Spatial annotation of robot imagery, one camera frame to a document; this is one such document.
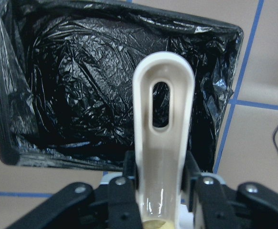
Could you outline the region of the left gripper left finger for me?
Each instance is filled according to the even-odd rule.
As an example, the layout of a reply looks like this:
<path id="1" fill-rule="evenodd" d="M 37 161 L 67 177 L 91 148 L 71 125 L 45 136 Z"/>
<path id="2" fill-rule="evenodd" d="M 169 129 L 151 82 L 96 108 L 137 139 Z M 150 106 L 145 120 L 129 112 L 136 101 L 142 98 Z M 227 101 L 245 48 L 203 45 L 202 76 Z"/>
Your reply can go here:
<path id="1" fill-rule="evenodd" d="M 137 166 L 127 151 L 121 176 L 96 189 L 75 182 L 13 222 L 10 229 L 141 229 L 136 202 Z"/>

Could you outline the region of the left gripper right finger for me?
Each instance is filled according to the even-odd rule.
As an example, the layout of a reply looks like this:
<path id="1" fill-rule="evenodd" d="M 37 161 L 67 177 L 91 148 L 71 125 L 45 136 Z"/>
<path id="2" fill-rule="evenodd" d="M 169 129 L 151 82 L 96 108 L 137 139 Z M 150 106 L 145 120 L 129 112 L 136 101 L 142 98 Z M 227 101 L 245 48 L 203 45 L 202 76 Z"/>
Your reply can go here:
<path id="1" fill-rule="evenodd" d="M 186 153 L 182 199 L 195 229 L 278 229 L 278 193 L 257 182 L 230 188 L 214 173 L 201 172 Z"/>

